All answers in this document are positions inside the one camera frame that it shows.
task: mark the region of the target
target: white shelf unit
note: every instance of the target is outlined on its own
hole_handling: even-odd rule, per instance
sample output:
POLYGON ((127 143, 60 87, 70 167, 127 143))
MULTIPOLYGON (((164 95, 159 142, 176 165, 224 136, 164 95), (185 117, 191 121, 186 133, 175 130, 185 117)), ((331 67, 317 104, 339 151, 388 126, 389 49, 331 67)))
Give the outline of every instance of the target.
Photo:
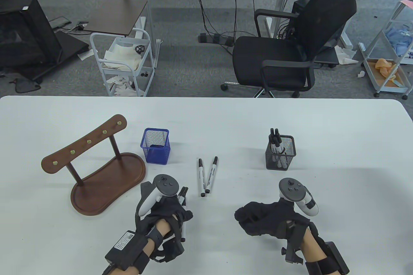
POLYGON ((90 35, 90 45, 92 46, 93 52, 95 54, 95 59, 97 62, 97 66, 99 67, 99 71, 102 75, 103 83, 106 87, 106 91, 109 96, 115 96, 115 91, 116 91, 116 85, 111 85, 109 86, 107 83, 107 77, 106 75, 119 75, 119 76, 126 76, 128 77, 128 80, 132 79, 132 82, 135 85, 135 91, 136 95, 138 97, 146 97, 149 87, 152 83, 152 79, 155 75, 155 66, 154 66, 154 60, 152 57, 152 48, 151 48, 151 41, 150 41, 150 36, 149 34, 139 28, 133 28, 132 30, 136 31, 135 37, 125 37, 123 35, 119 34, 108 34, 108 33, 99 33, 99 32, 94 32, 90 35), (114 41, 112 42, 112 45, 108 49, 108 51, 113 52, 115 45, 120 45, 124 47, 135 47, 138 45, 143 45, 145 46, 145 52, 141 54, 142 60, 139 64, 139 66, 134 70, 131 68, 127 63, 124 63, 122 61, 114 61, 114 60, 106 60, 106 59, 101 59, 99 58, 99 54, 97 53, 97 49, 95 46, 94 38, 96 36, 111 36, 115 37, 114 41), (144 67, 143 64, 146 61, 146 58, 149 56, 150 59, 150 67, 144 67), (118 69, 109 69, 104 67, 104 63, 114 63, 114 64, 121 64, 125 65, 129 68, 129 71, 124 71, 124 70, 118 70, 118 69), (145 69, 145 72, 148 72, 147 77, 141 77, 140 73, 142 69, 145 69), (138 81, 142 81, 142 83, 146 84, 145 89, 140 89, 138 86, 138 81))
POLYGON ((409 93, 412 91, 413 85, 409 82, 407 78, 407 74, 404 72, 404 69, 400 64, 413 64, 413 59, 409 59, 407 57, 408 52, 412 49, 413 40, 410 43, 407 51, 401 55, 400 57, 396 54, 394 48, 391 46, 388 38, 385 35, 385 31, 387 31, 392 24, 410 24, 411 29, 413 29, 413 21, 403 21, 403 20, 396 20, 397 16, 403 11, 406 6, 401 3, 400 1, 397 2, 396 7, 394 8, 391 17, 385 23, 383 28, 380 32, 376 35, 374 40, 370 43, 370 45, 366 48, 363 43, 359 43, 358 46, 360 51, 363 55, 363 66, 367 71, 370 80, 376 89, 374 96, 377 98, 381 91, 385 92, 392 92, 392 93, 403 93, 402 96, 403 100, 407 100, 409 93), (391 63, 395 64, 393 70, 389 74, 387 78, 381 75, 381 73, 375 68, 375 63, 377 59, 370 58, 371 53, 373 52, 376 44, 381 40, 385 44, 386 50, 388 50, 392 54, 392 59, 386 59, 391 63), (391 76, 396 75, 394 81, 391 81, 391 76))

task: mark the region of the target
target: chair base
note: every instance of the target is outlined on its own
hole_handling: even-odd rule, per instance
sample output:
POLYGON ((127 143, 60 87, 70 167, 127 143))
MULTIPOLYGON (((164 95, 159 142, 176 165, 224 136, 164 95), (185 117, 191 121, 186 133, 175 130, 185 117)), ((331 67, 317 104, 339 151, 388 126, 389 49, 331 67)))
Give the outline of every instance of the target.
MULTIPOLYGON (((228 85, 232 85, 232 86, 237 86, 237 87, 243 87, 243 88, 253 88, 256 89, 257 87, 255 86, 247 86, 247 85, 241 85, 239 83, 233 83, 233 82, 224 82, 223 84, 221 84, 221 90, 222 91, 227 91, 228 90, 228 85)), ((265 95, 265 89, 264 88, 260 88, 253 96, 253 98, 258 98, 260 95, 265 95)), ((268 95, 271 98, 275 98, 273 93, 270 91, 268 91, 268 95)), ((291 98, 299 98, 300 97, 300 92, 299 91, 294 91, 293 94, 291 95, 291 98)))

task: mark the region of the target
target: black glove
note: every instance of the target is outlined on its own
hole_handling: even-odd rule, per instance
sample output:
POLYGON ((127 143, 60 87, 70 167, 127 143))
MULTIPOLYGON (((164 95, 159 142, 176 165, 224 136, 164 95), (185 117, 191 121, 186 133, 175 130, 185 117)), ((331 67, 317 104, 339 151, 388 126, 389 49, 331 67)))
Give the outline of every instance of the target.
POLYGON ((269 234, 279 239, 289 238, 294 222, 310 224, 309 219, 294 211, 293 202, 282 198, 272 204, 249 202, 239 208, 234 217, 248 235, 269 234))
POLYGON ((138 215, 138 209, 136 209, 135 214, 135 223, 136 223, 136 232, 146 235, 160 219, 171 218, 172 215, 177 217, 179 227, 182 227, 182 224, 185 221, 192 219, 193 214, 191 211, 186 211, 181 204, 179 204, 178 198, 176 195, 173 197, 162 197, 159 202, 156 202, 151 208, 151 213, 146 215, 142 220, 138 215))

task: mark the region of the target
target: white vr controller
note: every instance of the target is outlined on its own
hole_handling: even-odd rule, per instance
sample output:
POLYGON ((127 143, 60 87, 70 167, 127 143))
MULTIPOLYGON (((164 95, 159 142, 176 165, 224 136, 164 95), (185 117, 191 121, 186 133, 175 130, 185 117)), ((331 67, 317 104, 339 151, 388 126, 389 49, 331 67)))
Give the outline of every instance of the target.
POLYGON ((280 180, 278 186, 280 188, 280 198, 295 202, 307 216, 315 216, 318 214, 316 201, 314 201, 310 191, 298 180, 283 178, 280 180))
POLYGON ((173 197, 178 193, 179 184, 176 179, 166 174, 156 175, 154 181, 140 184, 141 199, 137 205, 137 214, 145 216, 162 197, 173 197))

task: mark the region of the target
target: black mesh pen holder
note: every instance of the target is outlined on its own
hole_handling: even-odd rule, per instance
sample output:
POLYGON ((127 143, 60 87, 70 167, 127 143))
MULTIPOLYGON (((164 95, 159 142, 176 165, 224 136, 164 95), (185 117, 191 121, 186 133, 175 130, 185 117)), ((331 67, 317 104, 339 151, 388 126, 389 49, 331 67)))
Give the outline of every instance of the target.
POLYGON ((280 135, 283 141, 283 147, 285 150, 282 154, 273 154, 271 151, 271 144, 268 142, 267 149, 265 151, 265 165, 268 170, 286 171, 295 157, 295 144, 294 138, 290 135, 280 135))

